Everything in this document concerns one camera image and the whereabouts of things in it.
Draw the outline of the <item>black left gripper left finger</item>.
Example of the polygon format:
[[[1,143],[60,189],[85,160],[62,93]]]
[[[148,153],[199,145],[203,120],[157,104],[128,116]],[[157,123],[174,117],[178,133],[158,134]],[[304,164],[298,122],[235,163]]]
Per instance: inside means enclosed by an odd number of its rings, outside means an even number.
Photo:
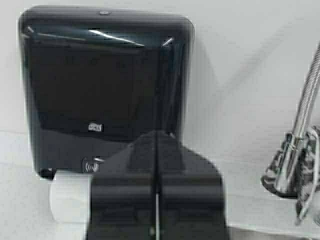
[[[156,131],[106,159],[90,184],[87,240],[155,240]]]

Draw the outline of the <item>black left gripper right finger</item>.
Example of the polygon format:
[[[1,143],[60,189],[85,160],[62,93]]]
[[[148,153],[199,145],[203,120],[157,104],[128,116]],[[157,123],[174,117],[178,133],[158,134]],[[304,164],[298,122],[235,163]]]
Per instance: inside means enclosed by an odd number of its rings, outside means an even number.
[[[157,133],[163,240],[227,240],[222,176],[207,158]]]

